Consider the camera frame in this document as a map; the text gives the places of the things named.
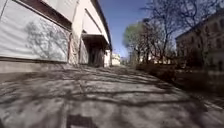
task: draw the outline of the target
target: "sidewalk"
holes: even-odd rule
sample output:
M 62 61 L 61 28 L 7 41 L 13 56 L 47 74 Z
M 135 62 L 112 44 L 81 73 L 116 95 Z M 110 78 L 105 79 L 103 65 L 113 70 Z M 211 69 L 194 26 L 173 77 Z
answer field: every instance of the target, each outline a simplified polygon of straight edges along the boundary
M 0 97 L 5 128 L 224 127 L 223 110 L 126 68 L 26 74 L 1 83 Z

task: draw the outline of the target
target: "drainpipe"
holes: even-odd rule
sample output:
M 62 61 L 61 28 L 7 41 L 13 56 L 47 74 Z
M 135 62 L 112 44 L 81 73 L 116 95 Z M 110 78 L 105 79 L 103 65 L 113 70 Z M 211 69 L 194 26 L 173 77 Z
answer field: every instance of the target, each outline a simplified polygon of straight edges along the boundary
M 0 21 L 2 20 L 2 16 L 3 16 L 3 13 L 5 11 L 5 8 L 6 8 L 7 3 L 8 3 L 8 0 L 5 1 L 5 4 L 4 4 L 3 8 L 2 8 L 2 12 L 0 14 Z

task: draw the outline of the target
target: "street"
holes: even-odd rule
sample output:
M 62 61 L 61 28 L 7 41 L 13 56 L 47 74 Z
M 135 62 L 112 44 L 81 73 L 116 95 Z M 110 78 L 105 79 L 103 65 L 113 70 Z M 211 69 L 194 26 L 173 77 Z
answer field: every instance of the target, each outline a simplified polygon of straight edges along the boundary
M 224 128 L 222 109 L 124 67 L 28 73 L 0 97 L 0 128 Z

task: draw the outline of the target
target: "facade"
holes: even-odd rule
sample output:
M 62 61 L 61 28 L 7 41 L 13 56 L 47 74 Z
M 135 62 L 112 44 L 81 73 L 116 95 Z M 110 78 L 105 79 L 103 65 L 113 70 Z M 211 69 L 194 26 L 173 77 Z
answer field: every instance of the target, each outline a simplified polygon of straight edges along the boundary
M 112 54 L 112 65 L 113 66 L 120 66 L 121 65 L 121 57 L 118 54 Z
M 111 50 L 97 0 L 0 1 L 0 73 L 109 66 Z
M 203 44 L 200 43 L 200 37 L 196 36 L 195 29 L 202 32 Z M 207 68 L 222 71 L 224 69 L 224 9 L 178 36 L 176 45 L 178 63 L 186 64 L 187 58 L 193 57 L 198 61 L 203 59 L 204 66 Z

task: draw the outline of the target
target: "distant building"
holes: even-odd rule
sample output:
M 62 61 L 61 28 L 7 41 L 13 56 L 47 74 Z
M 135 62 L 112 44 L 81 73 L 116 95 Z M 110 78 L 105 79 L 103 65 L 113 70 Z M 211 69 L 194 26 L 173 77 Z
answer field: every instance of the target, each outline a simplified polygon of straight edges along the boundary
M 0 73 L 109 66 L 111 50 L 97 0 L 0 0 Z
M 121 57 L 118 54 L 112 54 L 112 65 L 119 66 L 121 65 Z
M 203 46 L 196 36 L 196 29 L 202 31 Z M 176 38 L 178 63 L 186 64 L 187 59 L 192 58 L 200 61 L 203 59 L 204 66 L 215 70 L 224 69 L 224 9 L 220 9 L 205 21 L 194 26 L 191 30 Z

